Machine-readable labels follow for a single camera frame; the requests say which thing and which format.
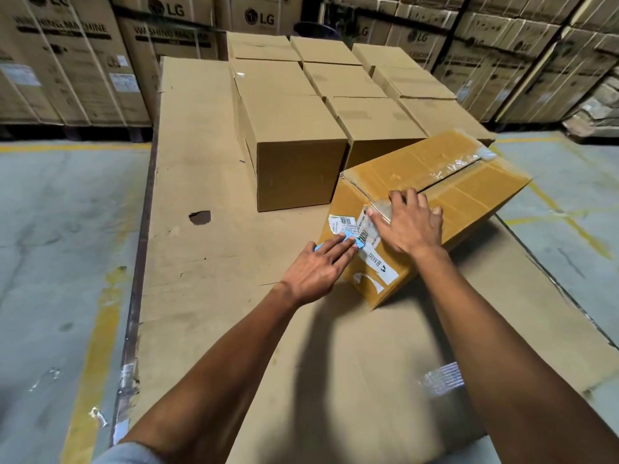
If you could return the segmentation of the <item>clear tape strip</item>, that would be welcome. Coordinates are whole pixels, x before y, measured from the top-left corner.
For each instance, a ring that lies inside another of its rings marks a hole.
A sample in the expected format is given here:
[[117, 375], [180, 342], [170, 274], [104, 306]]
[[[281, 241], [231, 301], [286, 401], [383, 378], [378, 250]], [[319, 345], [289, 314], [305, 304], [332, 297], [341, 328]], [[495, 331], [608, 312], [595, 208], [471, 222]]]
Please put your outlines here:
[[442, 397], [465, 386], [455, 361], [425, 373], [419, 384], [430, 397]]

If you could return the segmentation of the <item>group of plain cardboard boxes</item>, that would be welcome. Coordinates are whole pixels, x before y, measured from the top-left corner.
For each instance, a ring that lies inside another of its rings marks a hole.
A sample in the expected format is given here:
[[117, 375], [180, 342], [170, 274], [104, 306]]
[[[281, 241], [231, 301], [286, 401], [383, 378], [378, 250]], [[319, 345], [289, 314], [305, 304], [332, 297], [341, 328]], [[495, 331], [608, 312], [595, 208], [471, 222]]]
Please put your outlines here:
[[400, 47], [227, 33], [258, 211], [330, 202], [340, 172], [452, 129], [496, 135]]

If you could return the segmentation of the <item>person's right forearm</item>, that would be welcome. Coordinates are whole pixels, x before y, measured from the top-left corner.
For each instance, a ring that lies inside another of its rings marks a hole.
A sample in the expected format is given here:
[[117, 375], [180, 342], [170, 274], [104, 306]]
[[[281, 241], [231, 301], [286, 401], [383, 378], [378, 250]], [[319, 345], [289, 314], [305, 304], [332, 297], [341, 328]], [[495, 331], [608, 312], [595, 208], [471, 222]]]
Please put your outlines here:
[[619, 437], [461, 275], [439, 246], [407, 249], [502, 464], [619, 464]]

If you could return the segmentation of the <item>dark blue barrel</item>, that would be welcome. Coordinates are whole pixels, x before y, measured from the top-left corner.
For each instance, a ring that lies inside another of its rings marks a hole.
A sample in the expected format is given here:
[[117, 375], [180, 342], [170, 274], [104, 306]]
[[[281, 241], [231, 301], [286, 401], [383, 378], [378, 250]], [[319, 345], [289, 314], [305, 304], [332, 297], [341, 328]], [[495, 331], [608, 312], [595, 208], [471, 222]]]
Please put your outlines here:
[[293, 25], [293, 35], [302, 38], [326, 39], [341, 41], [341, 34], [329, 27], [317, 22], [298, 22]]

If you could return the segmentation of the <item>person's left hand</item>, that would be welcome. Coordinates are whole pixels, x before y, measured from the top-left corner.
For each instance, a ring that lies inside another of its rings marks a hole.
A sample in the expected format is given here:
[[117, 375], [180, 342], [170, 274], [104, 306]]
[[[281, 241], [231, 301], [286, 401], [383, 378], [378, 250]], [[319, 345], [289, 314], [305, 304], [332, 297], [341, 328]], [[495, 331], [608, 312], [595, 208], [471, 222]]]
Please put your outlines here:
[[280, 285], [285, 288], [292, 304], [299, 308], [330, 293], [342, 275], [310, 274], [310, 243], [283, 275]]

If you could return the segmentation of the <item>stack of printed appliance cartons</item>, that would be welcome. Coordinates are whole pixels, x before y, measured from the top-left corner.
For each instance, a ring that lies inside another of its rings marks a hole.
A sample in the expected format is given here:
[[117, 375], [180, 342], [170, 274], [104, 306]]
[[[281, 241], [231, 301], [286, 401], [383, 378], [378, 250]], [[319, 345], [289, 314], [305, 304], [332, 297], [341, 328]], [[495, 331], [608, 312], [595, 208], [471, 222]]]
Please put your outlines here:
[[554, 122], [619, 61], [619, 0], [0, 0], [0, 124], [150, 127], [162, 59], [227, 60], [227, 33], [395, 46], [491, 122]]

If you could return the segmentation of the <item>person's right hand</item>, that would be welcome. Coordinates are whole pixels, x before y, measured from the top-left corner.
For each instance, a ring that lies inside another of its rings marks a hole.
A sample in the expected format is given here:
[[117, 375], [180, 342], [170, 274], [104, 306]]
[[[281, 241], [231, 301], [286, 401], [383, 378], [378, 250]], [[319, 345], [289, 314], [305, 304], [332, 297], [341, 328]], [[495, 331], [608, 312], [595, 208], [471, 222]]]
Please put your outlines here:
[[406, 210], [406, 190], [391, 191], [391, 218], [387, 220], [396, 230], [397, 242], [387, 242], [392, 249], [407, 254], [415, 262], [426, 258], [444, 258], [443, 226], [431, 226], [428, 198], [419, 194], [420, 210]]

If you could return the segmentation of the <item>large flat cardboard sheet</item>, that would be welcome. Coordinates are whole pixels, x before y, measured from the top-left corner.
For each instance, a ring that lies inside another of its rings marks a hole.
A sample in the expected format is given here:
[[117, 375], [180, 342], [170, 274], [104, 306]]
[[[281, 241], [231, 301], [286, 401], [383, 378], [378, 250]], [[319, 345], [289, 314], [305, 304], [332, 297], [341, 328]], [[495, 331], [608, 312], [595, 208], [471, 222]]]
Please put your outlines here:
[[[268, 293], [328, 206], [258, 213], [221, 61], [163, 60], [157, 157], [137, 345], [135, 424]], [[491, 218], [452, 255], [463, 275], [571, 387], [619, 391], [619, 350]], [[497, 461], [460, 386], [425, 381], [453, 362], [420, 281], [371, 310], [343, 279], [301, 308], [275, 349], [231, 464]]]

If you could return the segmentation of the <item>grey shirt sleeve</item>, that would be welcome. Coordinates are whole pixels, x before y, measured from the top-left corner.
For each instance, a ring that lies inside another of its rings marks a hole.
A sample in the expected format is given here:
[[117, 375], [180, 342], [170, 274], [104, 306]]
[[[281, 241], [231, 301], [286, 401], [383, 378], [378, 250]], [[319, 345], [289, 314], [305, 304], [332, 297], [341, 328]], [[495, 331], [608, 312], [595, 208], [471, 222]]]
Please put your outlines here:
[[127, 442], [112, 446], [97, 456], [91, 464], [166, 464], [145, 445]]

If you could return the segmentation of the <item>crushed damaged carton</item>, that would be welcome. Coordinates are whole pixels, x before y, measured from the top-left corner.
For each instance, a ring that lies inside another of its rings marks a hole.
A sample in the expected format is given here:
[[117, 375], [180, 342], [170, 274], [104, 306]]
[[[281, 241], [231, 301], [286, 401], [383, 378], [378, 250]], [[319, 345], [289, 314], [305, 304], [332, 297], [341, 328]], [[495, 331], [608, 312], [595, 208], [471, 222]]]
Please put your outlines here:
[[619, 140], [619, 65], [562, 121], [565, 132], [577, 140]]

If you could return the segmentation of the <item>person's left forearm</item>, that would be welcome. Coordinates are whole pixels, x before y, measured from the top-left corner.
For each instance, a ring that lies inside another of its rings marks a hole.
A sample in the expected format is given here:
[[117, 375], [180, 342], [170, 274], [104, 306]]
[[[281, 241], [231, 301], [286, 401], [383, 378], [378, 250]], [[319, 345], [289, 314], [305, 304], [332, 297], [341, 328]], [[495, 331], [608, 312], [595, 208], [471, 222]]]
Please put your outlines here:
[[225, 464], [272, 355], [297, 310], [277, 283], [119, 444], [145, 445], [166, 464]]

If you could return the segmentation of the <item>taped labelled cardboard box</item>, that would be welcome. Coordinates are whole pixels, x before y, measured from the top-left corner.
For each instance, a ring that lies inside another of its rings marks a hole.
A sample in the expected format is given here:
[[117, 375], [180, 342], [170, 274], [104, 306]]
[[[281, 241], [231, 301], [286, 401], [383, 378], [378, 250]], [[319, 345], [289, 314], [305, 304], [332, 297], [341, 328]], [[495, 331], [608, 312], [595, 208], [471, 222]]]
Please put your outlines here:
[[405, 254], [388, 247], [372, 208], [391, 221], [390, 191], [415, 189], [443, 210], [442, 244], [454, 249], [531, 182], [528, 173], [461, 130], [427, 138], [340, 173], [318, 244], [355, 234], [360, 251], [343, 273], [376, 308], [417, 276]]

